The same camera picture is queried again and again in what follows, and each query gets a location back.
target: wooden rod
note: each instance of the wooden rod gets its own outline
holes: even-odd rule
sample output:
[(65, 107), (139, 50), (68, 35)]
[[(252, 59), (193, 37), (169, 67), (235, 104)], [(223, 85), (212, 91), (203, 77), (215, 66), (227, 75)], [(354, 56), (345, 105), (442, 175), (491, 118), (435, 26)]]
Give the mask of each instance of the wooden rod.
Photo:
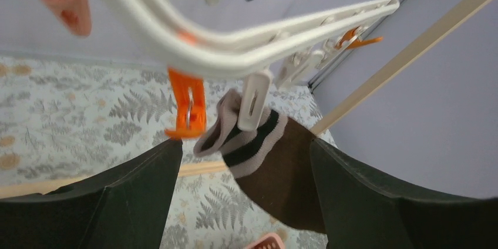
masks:
[(310, 131), (314, 134), (321, 134), (326, 131), (491, 1), (460, 1), (427, 29), (427, 31), (418, 36), (418, 38), (405, 47), (384, 67), (361, 84), (359, 88), (351, 93), (336, 108), (318, 121)]
[[(224, 171), (227, 165), (223, 161), (202, 162), (195, 164), (181, 165), (178, 177), (196, 176), (200, 174), (214, 173)], [(75, 183), (87, 179), (89, 176), (74, 177), (71, 179), (47, 180), (37, 183), (17, 184), (13, 186), (0, 187), (0, 199), (14, 196), (22, 196), (31, 193), (46, 194), (54, 191), (62, 186)]]

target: white clothespin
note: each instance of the white clothespin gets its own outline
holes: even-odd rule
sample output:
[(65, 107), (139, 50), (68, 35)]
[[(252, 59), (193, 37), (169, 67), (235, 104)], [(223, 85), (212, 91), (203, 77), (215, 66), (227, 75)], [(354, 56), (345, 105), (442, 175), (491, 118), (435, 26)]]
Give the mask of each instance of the white clothespin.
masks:
[(269, 68), (254, 72), (245, 78), (237, 122), (240, 130), (250, 132), (260, 125), (272, 81), (273, 74)]
[(275, 81), (277, 89), (288, 89), (304, 78), (310, 70), (318, 66), (325, 57), (322, 50), (313, 51), (309, 54), (295, 53), (288, 58), (278, 74)]

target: leaf pattern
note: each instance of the leaf pattern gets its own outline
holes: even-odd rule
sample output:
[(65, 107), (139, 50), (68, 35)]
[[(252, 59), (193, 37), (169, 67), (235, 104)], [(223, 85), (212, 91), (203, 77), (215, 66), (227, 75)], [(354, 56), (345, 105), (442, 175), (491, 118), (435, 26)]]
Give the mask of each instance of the leaf pattern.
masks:
[(138, 122), (145, 116), (148, 124), (152, 116), (155, 115), (155, 120), (158, 122), (162, 115), (166, 112), (172, 113), (173, 108), (176, 108), (171, 95), (166, 98), (164, 92), (160, 91), (161, 95), (157, 96), (152, 91), (145, 90), (147, 96), (143, 96), (130, 90), (130, 95), (123, 95), (124, 100), (117, 99), (118, 104), (114, 105), (109, 116), (128, 119), (129, 115), (132, 120), (136, 117)]
[[(176, 105), (165, 72), (116, 69), (0, 56), (0, 155), (14, 154), (0, 170), (0, 185), (90, 176), (117, 166), (167, 140)], [(241, 80), (205, 80), (207, 124), (216, 103)], [(270, 106), (311, 126), (318, 106), (305, 87), (271, 89)], [(333, 143), (329, 134), (326, 140)], [(193, 155), (183, 142), (182, 164), (221, 160)], [(325, 238), (271, 220), (239, 189), (229, 171), (179, 177), (161, 248), (244, 248), (276, 232), (288, 248), (325, 248)]]

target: brown sock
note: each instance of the brown sock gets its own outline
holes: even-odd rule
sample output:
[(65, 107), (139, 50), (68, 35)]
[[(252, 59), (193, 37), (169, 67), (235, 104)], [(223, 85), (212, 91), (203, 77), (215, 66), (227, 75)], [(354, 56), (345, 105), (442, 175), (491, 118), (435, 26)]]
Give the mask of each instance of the brown sock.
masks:
[(232, 89), (218, 102), (218, 119), (194, 154), (220, 151), (243, 192), (268, 214), (299, 229), (325, 233), (309, 146), (316, 138), (294, 119), (265, 108), (253, 132), (237, 127), (241, 96)]

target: gray wall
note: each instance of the gray wall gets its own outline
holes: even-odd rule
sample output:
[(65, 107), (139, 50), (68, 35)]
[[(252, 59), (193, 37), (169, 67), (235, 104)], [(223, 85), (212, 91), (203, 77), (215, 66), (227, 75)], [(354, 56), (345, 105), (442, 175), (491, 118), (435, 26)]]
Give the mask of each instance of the gray wall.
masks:
[[(174, 5), (187, 18), (206, 28), (230, 32), (359, 1), (364, 0), (255, 0), (251, 3), (221, 0), (219, 5), (211, 7), (204, 0), (174, 0)], [(38, 0), (0, 0), (0, 5), (0, 53), (34, 53), (84, 62), (111, 60), (164, 68), (164, 60), (147, 56), (100, 0), (90, 0), (93, 30), (85, 39), (71, 36)], [(276, 74), (280, 66), (276, 63), (271, 69)]]
[[(408, 0), (315, 91), (326, 113), (460, 0)], [(498, 196), (498, 0), (331, 128), (340, 149), (430, 189)]]

